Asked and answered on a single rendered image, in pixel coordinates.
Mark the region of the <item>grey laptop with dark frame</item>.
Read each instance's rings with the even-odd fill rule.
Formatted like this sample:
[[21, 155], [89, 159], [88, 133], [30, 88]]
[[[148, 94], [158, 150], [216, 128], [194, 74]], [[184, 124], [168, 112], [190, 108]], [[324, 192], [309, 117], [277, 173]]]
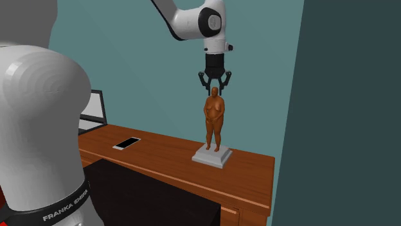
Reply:
[[107, 117], [101, 90], [91, 90], [91, 97], [79, 120], [78, 134], [96, 130], [107, 125]]

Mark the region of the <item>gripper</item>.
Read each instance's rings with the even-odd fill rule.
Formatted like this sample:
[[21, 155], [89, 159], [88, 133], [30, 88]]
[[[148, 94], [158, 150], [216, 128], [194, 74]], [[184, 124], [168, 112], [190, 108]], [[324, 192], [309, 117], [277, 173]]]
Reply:
[[[226, 71], [224, 68], [224, 54], [206, 54], [205, 55], [205, 70], [200, 71], [198, 73], [200, 82], [203, 87], [208, 91], [208, 95], [211, 94], [210, 92], [210, 84], [211, 79], [218, 79], [219, 83], [219, 95], [222, 95], [222, 91], [224, 87], [229, 84], [229, 80], [231, 78], [232, 72]], [[204, 75], [209, 77], [208, 81], [204, 79]]]

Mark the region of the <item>brown wooden desk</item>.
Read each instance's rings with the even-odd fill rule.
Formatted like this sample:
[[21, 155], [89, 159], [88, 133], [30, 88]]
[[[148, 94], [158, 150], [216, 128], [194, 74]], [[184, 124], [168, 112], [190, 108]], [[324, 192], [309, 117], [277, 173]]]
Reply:
[[[125, 148], [113, 146], [137, 137]], [[192, 161], [202, 143], [116, 125], [78, 137], [82, 164], [107, 159], [221, 204], [223, 226], [267, 226], [274, 157], [233, 150], [222, 169]]]

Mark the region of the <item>white phone with black screen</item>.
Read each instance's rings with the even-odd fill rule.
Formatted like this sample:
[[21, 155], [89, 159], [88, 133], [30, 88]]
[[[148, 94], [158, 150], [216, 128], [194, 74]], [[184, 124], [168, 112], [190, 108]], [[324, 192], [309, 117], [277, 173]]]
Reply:
[[113, 148], [117, 149], [117, 150], [124, 150], [125, 148], [131, 146], [132, 144], [134, 144], [140, 140], [141, 139], [137, 138], [137, 137], [129, 137], [128, 139], [114, 145]]

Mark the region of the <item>brown figure on grey base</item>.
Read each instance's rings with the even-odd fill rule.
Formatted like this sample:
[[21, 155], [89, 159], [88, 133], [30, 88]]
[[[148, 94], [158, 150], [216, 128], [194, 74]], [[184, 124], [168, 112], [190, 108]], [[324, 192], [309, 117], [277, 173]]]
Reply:
[[219, 89], [213, 87], [204, 105], [206, 143], [196, 151], [192, 161], [222, 169], [230, 158], [233, 152], [221, 145], [224, 112], [224, 100], [219, 95]]

